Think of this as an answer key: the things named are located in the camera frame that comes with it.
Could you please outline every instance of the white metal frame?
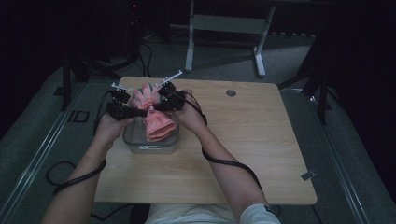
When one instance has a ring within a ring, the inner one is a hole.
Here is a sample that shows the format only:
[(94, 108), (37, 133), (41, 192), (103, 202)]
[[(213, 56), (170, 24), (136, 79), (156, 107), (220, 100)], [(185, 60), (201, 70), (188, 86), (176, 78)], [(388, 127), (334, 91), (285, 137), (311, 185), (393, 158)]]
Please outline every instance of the white metal frame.
[(275, 12), (275, 8), (276, 7), (270, 8), (265, 20), (199, 15), (194, 14), (194, 0), (191, 0), (189, 45), (187, 48), (185, 71), (192, 71), (192, 61), (194, 54), (194, 30), (210, 30), (260, 35), (261, 38), (259, 45), (253, 48), (253, 52), (258, 75), (260, 77), (265, 77), (264, 64), (262, 62), (262, 46), (264, 45), (265, 38), (268, 35), (268, 30)]

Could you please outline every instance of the wooden tabletop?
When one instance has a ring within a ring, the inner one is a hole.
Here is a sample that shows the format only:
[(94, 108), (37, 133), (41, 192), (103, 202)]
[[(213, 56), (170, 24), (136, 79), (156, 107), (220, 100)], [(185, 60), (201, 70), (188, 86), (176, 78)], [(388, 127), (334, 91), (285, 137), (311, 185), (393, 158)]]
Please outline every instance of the wooden tabletop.
[[(155, 78), (124, 77), (124, 87), (139, 88)], [(313, 204), (308, 179), (281, 96), (274, 84), (175, 79), (178, 91), (192, 89), (220, 142), (259, 178), (271, 204)], [(234, 97), (227, 90), (236, 92)], [(107, 154), (95, 200), (114, 203), (226, 203), (201, 153), (201, 145), (180, 125), (173, 154), (134, 154), (122, 137)]]

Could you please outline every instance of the black cable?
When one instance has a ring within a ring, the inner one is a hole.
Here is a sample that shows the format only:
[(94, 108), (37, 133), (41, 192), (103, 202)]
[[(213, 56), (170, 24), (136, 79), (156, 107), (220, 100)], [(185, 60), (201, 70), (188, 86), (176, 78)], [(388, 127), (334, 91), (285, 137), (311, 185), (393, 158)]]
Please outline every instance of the black cable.
[(144, 43), (143, 41), (141, 42), (141, 44), (143, 46), (145, 46), (146, 48), (148, 48), (148, 51), (149, 51), (147, 73), (148, 73), (148, 77), (151, 77), (151, 73), (149, 72), (149, 65), (151, 63), (152, 50), (151, 50), (151, 47), (149, 45), (147, 45), (146, 43)]
[(123, 205), (123, 206), (117, 208), (116, 210), (114, 210), (113, 212), (111, 212), (110, 214), (108, 214), (108, 215), (105, 216), (105, 217), (99, 217), (99, 216), (96, 215), (96, 214), (91, 214), (91, 217), (94, 217), (94, 218), (96, 218), (96, 219), (98, 219), (98, 220), (100, 220), (100, 221), (106, 221), (108, 218), (110, 218), (111, 216), (113, 216), (114, 214), (116, 214), (117, 212), (119, 212), (120, 210), (122, 210), (122, 209), (124, 209), (124, 208), (126, 208), (126, 207), (129, 207), (129, 206), (133, 206), (133, 205), (134, 205), (134, 204), (132, 204), (132, 203), (127, 203), (127, 204), (125, 204), (125, 205)]
[(314, 205), (311, 205), (311, 208), (312, 208), (312, 210), (314, 211), (315, 216), (316, 216), (317, 219), (318, 219), (318, 222), (319, 222), (320, 224), (322, 224), (323, 222), (322, 222), (321, 219), (320, 219), (320, 216), (319, 216), (319, 214), (318, 214), (318, 212), (317, 212), (317, 209), (315, 209)]
[[(76, 168), (76, 165), (75, 165), (73, 162), (71, 162), (71, 161), (58, 161), (58, 162), (56, 162), (55, 164), (53, 164), (53, 165), (48, 169), (48, 171), (47, 171), (47, 173), (46, 173), (47, 181), (48, 181), (51, 185), (54, 185), (54, 186), (62, 186), (62, 185), (63, 185), (63, 184), (55, 183), (54, 181), (52, 181), (52, 180), (50, 179), (50, 173), (52, 172), (52, 170), (53, 170), (56, 166), (58, 166), (58, 165), (60, 165), (60, 164), (69, 164), (69, 165), (73, 166), (73, 168)], [(132, 206), (132, 205), (134, 205), (134, 204), (132, 204), (132, 203), (125, 204), (125, 205), (123, 205), (123, 206), (117, 208), (116, 210), (114, 210), (113, 212), (111, 212), (110, 214), (108, 214), (108, 215), (105, 216), (105, 217), (99, 217), (98, 215), (96, 215), (96, 214), (94, 214), (94, 213), (91, 213), (91, 217), (96, 218), (96, 219), (98, 219), (98, 220), (100, 220), (100, 221), (106, 221), (108, 218), (112, 217), (114, 214), (116, 214), (117, 212), (119, 212), (121, 209), (124, 209), (124, 208), (129, 207), (129, 206)]]
[(105, 167), (106, 167), (106, 159), (104, 159), (102, 161), (102, 163), (100, 164), (100, 166), (97, 169), (95, 169), (94, 171), (92, 171), (90, 173), (87, 173), (85, 175), (82, 175), (80, 177), (71, 179), (69, 181), (66, 181), (66, 182), (62, 183), (61, 185), (59, 185), (58, 187), (56, 187), (56, 189), (53, 191), (53, 196), (57, 195), (59, 193), (59, 191), (65, 189), (65, 188), (68, 188), (68, 187), (70, 187), (72, 185), (75, 185), (75, 184), (77, 184), (79, 182), (82, 182), (84, 180), (87, 180), (87, 179), (97, 175), (98, 173), (103, 171), (103, 169), (105, 169)]
[(142, 55), (140, 54), (140, 52), (138, 52), (137, 54), (139, 55), (140, 62), (141, 62), (142, 65), (143, 65), (143, 68), (142, 68), (142, 70), (143, 70), (143, 77), (145, 77), (145, 76), (146, 76), (146, 66), (145, 66), (145, 62), (143, 61), (143, 57), (142, 57)]
[(75, 165), (73, 162), (71, 162), (71, 161), (58, 161), (58, 162), (56, 162), (55, 164), (53, 164), (53, 165), (48, 169), (48, 171), (47, 171), (47, 173), (46, 173), (46, 179), (47, 179), (47, 181), (48, 181), (51, 185), (53, 185), (53, 186), (60, 186), (60, 185), (62, 185), (62, 184), (57, 184), (57, 183), (53, 182), (53, 181), (50, 179), (50, 172), (51, 172), (56, 166), (58, 166), (58, 165), (60, 165), (60, 164), (64, 164), (64, 163), (73, 166), (73, 168), (76, 168), (76, 165)]

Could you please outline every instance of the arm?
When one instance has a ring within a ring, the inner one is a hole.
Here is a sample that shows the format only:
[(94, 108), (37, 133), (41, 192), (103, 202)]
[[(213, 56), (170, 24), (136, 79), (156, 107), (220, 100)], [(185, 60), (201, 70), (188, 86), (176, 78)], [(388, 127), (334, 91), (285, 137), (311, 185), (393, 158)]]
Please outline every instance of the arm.
[[(187, 100), (192, 102), (189, 95), (187, 95)], [(185, 104), (181, 111), (176, 111), (174, 114), (183, 126), (197, 136), (204, 151), (210, 157), (237, 161), (206, 126), (201, 115), (192, 106)], [(250, 205), (268, 204), (264, 194), (247, 171), (239, 167), (214, 162), (209, 162), (209, 164), (238, 222), (242, 213)]]
[[(91, 145), (68, 180), (97, 169), (123, 127), (131, 121), (116, 121), (104, 114)], [(88, 223), (98, 180), (99, 174), (61, 190), (52, 200), (41, 223)]]

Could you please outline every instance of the pink silicone phantom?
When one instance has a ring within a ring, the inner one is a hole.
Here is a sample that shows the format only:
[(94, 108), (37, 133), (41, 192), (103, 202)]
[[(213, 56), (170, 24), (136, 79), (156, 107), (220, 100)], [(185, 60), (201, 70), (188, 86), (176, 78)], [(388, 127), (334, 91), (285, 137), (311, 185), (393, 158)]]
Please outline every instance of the pink silicone phantom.
[(144, 118), (148, 142), (163, 140), (177, 126), (165, 113), (153, 109), (153, 105), (160, 102), (158, 90), (157, 86), (153, 88), (150, 83), (145, 83), (142, 85), (142, 89), (134, 91), (130, 100), (130, 104), (135, 105), (137, 108), (149, 110), (148, 115)]

